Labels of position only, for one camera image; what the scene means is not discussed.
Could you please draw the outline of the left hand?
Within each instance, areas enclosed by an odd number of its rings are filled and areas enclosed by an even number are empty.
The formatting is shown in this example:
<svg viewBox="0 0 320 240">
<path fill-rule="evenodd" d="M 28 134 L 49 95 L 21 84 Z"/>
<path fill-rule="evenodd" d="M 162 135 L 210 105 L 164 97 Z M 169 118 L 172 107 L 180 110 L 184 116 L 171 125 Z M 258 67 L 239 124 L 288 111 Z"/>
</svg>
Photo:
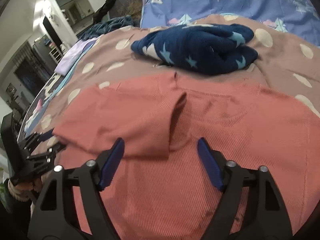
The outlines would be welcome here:
<svg viewBox="0 0 320 240">
<path fill-rule="evenodd" d="M 31 200 L 31 193 L 39 194 L 43 188 L 42 176 L 37 177 L 32 182 L 21 182 L 14 185 L 11 179 L 8 180 L 8 191 L 10 195 L 19 202 Z"/>
</svg>

